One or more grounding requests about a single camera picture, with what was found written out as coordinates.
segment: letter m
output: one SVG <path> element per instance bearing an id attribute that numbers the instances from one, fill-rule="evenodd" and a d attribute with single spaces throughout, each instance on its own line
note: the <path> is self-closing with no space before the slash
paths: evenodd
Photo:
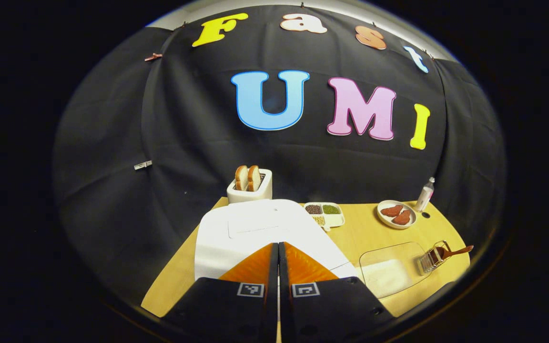
<path id="1" fill-rule="evenodd" d="M 336 107 L 334 122 L 327 126 L 327 132 L 333 135 L 349 135 L 352 131 L 348 124 L 350 114 L 357 134 L 364 134 L 373 118 L 374 126 L 368 131 L 370 137 L 381 141 L 393 139 L 391 121 L 393 100 L 395 99 L 394 91 L 385 87 L 377 87 L 366 103 L 353 80 L 331 78 L 329 85 L 336 92 Z"/>

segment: wooden table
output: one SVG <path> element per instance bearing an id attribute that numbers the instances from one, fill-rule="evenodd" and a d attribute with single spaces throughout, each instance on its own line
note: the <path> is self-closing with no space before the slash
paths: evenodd
<path id="1" fill-rule="evenodd" d="M 415 202 L 404 203 L 409 206 L 415 204 Z M 226 205 L 228 205 L 228 199 L 222 197 L 213 208 Z M 345 224 L 332 228 L 327 235 L 356 268 L 359 268 L 359 257 L 364 252 L 396 244 L 416 242 L 427 251 L 433 247 L 434 243 L 445 239 L 453 251 L 466 246 L 455 228 L 431 203 L 425 208 L 425 212 L 431 217 L 426 219 L 418 215 L 417 222 L 405 230 L 395 230 L 385 226 L 376 214 L 378 204 L 339 205 L 345 216 Z M 163 317 L 194 283 L 194 252 L 197 234 L 198 226 L 152 283 L 143 298 L 141 307 L 158 317 Z M 455 256 L 421 282 L 379 301 L 392 315 L 399 317 L 423 302 L 444 284 L 457 280 L 468 267 L 468 253 Z"/>

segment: meat slice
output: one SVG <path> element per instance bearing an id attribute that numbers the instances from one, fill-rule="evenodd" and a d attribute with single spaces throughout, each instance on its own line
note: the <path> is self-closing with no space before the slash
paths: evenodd
<path id="1" fill-rule="evenodd" d="M 399 215 L 399 212 L 401 212 L 401 209 L 404 207 L 401 205 L 394 206 L 392 208 L 385 208 L 381 210 L 381 213 L 383 215 L 386 215 L 387 217 L 397 217 Z"/>
<path id="2" fill-rule="evenodd" d="M 410 221 L 410 210 L 405 210 L 400 215 L 395 217 L 392 222 L 398 224 L 398 225 L 405 225 L 408 224 Z"/>

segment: white cutting board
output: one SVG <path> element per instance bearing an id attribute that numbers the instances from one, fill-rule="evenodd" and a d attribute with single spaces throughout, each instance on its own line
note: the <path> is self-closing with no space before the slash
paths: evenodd
<path id="1" fill-rule="evenodd" d="M 216 208 L 204 215 L 196 237 L 194 278 L 219 278 L 269 243 L 288 242 L 338 278 L 355 267 L 305 209 L 292 200 L 255 200 Z"/>

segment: white bottle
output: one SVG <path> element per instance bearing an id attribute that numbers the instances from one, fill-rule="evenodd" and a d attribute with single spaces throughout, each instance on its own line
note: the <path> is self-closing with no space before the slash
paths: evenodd
<path id="1" fill-rule="evenodd" d="M 414 210 L 417 212 L 423 212 L 425 207 L 427 207 L 427 204 L 429 203 L 429 200 L 431 199 L 431 196 L 433 195 L 434 187 L 433 183 L 436 182 L 436 179 L 432 176 L 429 178 L 429 183 L 423 186 L 423 190 L 421 191 L 421 195 L 418 196 L 417 204 L 414 206 Z"/>

